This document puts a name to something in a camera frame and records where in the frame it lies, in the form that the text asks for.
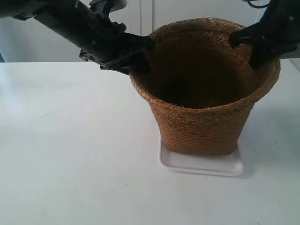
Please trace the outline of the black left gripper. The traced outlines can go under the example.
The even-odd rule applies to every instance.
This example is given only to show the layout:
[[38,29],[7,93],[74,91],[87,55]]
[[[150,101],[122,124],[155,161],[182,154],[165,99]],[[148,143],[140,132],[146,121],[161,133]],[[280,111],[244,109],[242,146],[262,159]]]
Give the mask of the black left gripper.
[[150,36],[126,33],[125,24],[111,21],[88,22],[88,28],[87,41],[80,46],[81,59],[95,62],[101,69],[126,75],[149,73],[144,50],[154,49],[155,42]]

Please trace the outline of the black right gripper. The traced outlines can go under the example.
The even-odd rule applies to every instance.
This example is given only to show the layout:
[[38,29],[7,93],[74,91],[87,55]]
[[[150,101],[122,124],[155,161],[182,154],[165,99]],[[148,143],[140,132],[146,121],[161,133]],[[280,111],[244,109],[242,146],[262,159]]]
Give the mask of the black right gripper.
[[300,2],[298,0],[270,0],[264,5],[252,4],[265,11],[258,23],[234,31],[229,44],[234,49],[241,44],[252,45],[249,64],[259,70],[272,58],[300,56]]

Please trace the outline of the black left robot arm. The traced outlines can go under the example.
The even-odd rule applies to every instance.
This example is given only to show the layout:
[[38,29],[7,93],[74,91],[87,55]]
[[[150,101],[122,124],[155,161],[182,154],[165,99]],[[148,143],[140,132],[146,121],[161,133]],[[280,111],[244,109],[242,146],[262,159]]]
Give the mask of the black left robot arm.
[[2,0],[0,16],[19,21],[34,18],[80,48],[79,57],[103,70],[123,74],[147,73],[145,56],[154,41],[149,36],[126,32],[126,25],[112,22],[109,14],[127,6],[125,0]]

